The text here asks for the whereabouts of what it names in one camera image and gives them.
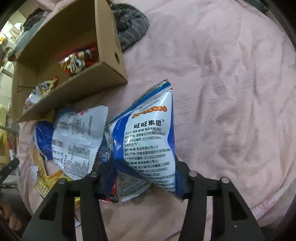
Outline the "person left hand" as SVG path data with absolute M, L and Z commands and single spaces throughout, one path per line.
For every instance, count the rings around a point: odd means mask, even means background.
M 20 219 L 17 218 L 8 202 L 1 201 L 1 216 L 8 222 L 12 231 L 19 231 L 22 228 Z

